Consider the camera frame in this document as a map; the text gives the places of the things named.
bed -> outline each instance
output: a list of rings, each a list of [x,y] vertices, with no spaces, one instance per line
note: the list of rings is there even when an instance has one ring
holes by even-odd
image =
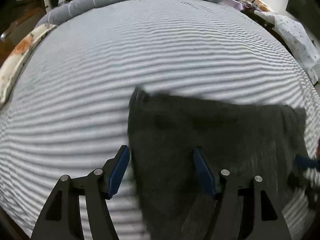
[[[57,11],[40,21],[58,26],[28,58],[0,111],[0,205],[29,236],[62,174],[85,176],[127,144],[128,103],[137,85],[236,104],[304,107],[306,148],[315,156],[320,97],[283,45],[246,15],[208,0],[91,1],[85,10],[66,5],[63,21]],[[313,170],[306,176],[319,182]],[[90,239],[83,198],[80,206]],[[121,240],[149,238],[132,168],[108,208]],[[292,239],[300,239],[315,213],[297,191],[283,215]]]

